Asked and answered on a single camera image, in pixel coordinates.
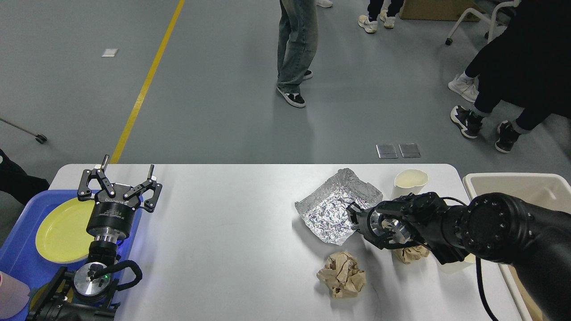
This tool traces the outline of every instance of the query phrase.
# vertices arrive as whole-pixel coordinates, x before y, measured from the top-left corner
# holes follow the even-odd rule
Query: aluminum foil
[[[295,208],[305,225],[323,242],[342,245],[354,232],[345,211],[347,206],[357,202],[362,208],[369,208],[382,200],[383,193],[375,186],[363,182],[352,170],[344,168],[310,196],[295,202]]]

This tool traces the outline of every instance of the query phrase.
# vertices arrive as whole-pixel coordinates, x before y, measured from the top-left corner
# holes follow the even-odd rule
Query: cardboard box
[[[405,0],[399,16],[401,19],[458,21],[467,8],[484,13],[471,0]],[[470,13],[464,21],[477,22],[480,19]]]

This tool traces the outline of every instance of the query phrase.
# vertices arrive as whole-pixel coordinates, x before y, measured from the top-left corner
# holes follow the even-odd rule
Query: black sneaker
[[[484,117],[474,115],[471,110],[466,110],[462,106],[457,105],[450,112],[450,119],[460,128],[462,136],[474,139],[478,137]]]
[[[287,101],[288,104],[296,108],[305,107],[305,100],[303,100],[301,94],[294,94],[294,93],[286,94],[283,91],[281,91],[279,88],[276,87],[276,89],[279,91],[280,94],[282,94],[282,96],[286,99],[285,101]]]
[[[496,150],[504,154],[512,150],[513,144],[520,137],[520,133],[513,129],[512,123],[503,121],[498,125],[498,135],[500,136],[496,142]]]
[[[308,80],[308,79],[310,79],[311,77],[313,77],[313,71],[311,71],[311,70],[308,69],[308,70],[305,72],[305,74],[303,74],[303,80]]]

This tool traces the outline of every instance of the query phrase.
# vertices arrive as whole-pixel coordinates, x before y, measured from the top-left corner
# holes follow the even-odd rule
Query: black cable
[[[488,301],[486,301],[486,295],[484,294],[484,282],[482,281],[482,260],[480,258],[476,258],[476,278],[478,279],[478,292],[480,293],[480,299],[482,300],[484,309],[486,309],[490,319],[498,321],[496,316],[492,313],[492,310],[488,305]]]
[[[446,196],[446,197],[441,197],[441,199],[451,199],[451,200],[455,200],[455,201],[457,201],[458,203],[460,203],[460,204],[462,204],[462,205],[464,205],[464,206],[467,206],[466,203],[464,203],[464,202],[462,202],[461,200],[459,200],[459,199],[457,199],[457,198],[454,198],[454,197]]]

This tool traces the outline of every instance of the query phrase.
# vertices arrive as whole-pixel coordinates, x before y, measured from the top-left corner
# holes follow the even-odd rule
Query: sneaker
[[[311,71],[311,70],[308,69],[308,70],[305,72],[305,74],[303,74],[303,80],[308,80],[308,79],[310,79],[311,77],[313,77],[313,71]]]
[[[467,101],[471,103],[475,102],[476,97],[478,97],[478,89],[476,89],[476,85],[474,85],[474,80],[464,82],[459,78],[460,75],[456,75],[454,80],[448,83],[448,88]]]
[[[276,89],[279,91],[280,94],[282,94],[282,96],[286,99],[285,101],[287,101],[288,104],[292,105],[295,108],[303,108],[305,107],[305,100],[303,100],[303,97],[301,96],[301,94],[297,94],[297,93],[284,93],[283,91],[281,91],[281,89],[277,88]]]
[[[329,0],[317,0],[315,4],[324,8],[331,8],[333,6],[333,2]]]
[[[513,129],[509,121],[503,121],[498,125],[498,135],[500,137],[496,142],[496,150],[504,154],[512,150],[513,144],[520,137],[520,133]]]
[[[460,128],[462,136],[474,139],[478,137],[484,117],[474,115],[471,110],[466,110],[462,106],[457,105],[450,112],[450,119]]]
[[[368,15],[363,14],[359,16],[359,26],[365,29],[365,32],[368,34],[374,34],[375,32],[377,32],[378,24],[379,22],[377,20],[369,21]]]
[[[395,17],[387,17],[388,10],[381,10],[379,18],[384,22],[383,26],[387,29],[392,29],[395,27]]]

